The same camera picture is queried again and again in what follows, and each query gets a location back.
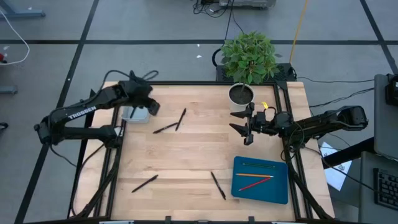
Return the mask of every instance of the blue tray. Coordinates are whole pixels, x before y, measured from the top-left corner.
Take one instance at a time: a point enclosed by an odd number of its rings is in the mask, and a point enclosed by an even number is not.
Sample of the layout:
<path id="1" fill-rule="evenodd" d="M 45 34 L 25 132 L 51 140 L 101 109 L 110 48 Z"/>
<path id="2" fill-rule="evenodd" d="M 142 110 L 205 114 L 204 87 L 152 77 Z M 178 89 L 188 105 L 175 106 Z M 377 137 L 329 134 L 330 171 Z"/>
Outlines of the blue tray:
<path id="1" fill-rule="evenodd" d="M 276 169 L 245 166 L 242 165 L 244 162 L 275 166 Z M 264 178 L 238 176 L 236 175 L 238 173 L 272 175 L 274 177 L 249 189 L 239 191 L 239 189 L 258 182 Z M 261 159 L 236 156 L 234 158 L 231 194 L 234 197 L 287 204 L 287 165 L 283 162 L 265 161 Z"/>

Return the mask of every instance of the potted plant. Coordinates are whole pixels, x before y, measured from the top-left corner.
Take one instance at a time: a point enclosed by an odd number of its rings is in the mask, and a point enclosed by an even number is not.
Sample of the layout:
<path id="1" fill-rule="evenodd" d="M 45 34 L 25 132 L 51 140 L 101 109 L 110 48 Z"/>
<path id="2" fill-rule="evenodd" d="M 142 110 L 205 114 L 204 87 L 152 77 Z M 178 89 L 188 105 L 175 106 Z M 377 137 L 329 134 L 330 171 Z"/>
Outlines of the potted plant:
<path id="1" fill-rule="evenodd" d="M 252 32 L 227 40 L 221 51 L 226 76 L 233 77 L 235 82 L 228 93 L 229 108 L 232 112 L 244 111 L 254 100 L 254 91 L 249 85 L 260 84 L 279 72 L 274 57 L 275 47 L 265 35 Z"/>

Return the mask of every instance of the yellow cable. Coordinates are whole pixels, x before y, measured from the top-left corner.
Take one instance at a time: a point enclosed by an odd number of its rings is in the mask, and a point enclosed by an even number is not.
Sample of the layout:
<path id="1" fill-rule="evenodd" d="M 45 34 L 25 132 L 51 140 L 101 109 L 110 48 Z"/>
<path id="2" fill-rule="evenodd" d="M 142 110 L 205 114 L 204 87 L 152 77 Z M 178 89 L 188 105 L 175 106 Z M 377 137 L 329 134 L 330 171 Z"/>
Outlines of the yellow cable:
<path id="1" fill-rule="evenodd" d="M 295 47 L 295 44 L 296 44 L 297 37 L 299 36 L 299 30 L 301 28 L 301 23 L 303 22 L 303 17 L 304 17 L 304 14 L 305 14 L 305 10 L 307 9 L 307 3 L 308 3 L 308 0 L 305 0 L 304 8 L 303 8 L 303 11 L 301 12 L 301 16 L 300 16 L 300 21 L 298 22 L 296 34 L 294 35 L 292 51 L 290 51 L 290 58 L 289 58 L 289 63 L 290 64 L 292 64 L 294 47 Z"/>

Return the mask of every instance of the yellow pencil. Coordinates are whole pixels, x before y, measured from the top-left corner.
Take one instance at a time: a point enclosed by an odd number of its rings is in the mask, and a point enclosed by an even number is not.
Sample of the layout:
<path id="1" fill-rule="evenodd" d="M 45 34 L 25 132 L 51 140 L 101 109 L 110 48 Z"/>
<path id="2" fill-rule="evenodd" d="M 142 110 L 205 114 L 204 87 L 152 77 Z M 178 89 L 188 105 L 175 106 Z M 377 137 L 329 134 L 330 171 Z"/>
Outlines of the yellow pencil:
<path id="1" fill-rule="evenodd" d="M 259 174 L 236 174 L 236 175 L 242 175 L 246 177 L 274 177 L 270 175 L 259 175 Z"/>

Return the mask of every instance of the red pencil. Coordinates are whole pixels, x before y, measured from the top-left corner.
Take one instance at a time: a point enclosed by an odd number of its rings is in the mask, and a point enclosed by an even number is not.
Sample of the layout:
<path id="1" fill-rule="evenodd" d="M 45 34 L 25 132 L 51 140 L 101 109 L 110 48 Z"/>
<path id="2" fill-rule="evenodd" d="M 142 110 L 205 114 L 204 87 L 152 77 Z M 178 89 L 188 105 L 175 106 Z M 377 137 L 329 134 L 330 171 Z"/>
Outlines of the red pencil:
<path id="1" fill-rule="evenodd" d="M 249 186 L 246 186 L 246 187 L 244 187 L 244 188 L 242 188 L 242 189 L 239 189 L 239 191 L 246 190 L 246 189 L 248 189 L 248 188 L 251 188 L 251 187 L 253 187 L 253 186 L 256 186 L 257 184 L 261 184 L 261 183 L 263 183 L 263 182 L 265 182 L 265 181 L 267 181 L 267 180 L 269 180 L 269 179 L 270 179 L 269 177 L 268 177 L 268 178 L 265 178 L 265 179 L 263 179 L 263 180 L 260 180 L 259 182 L 256 182 L 256 183 L 251 184 L 251 185 L 249 185 Z"/>

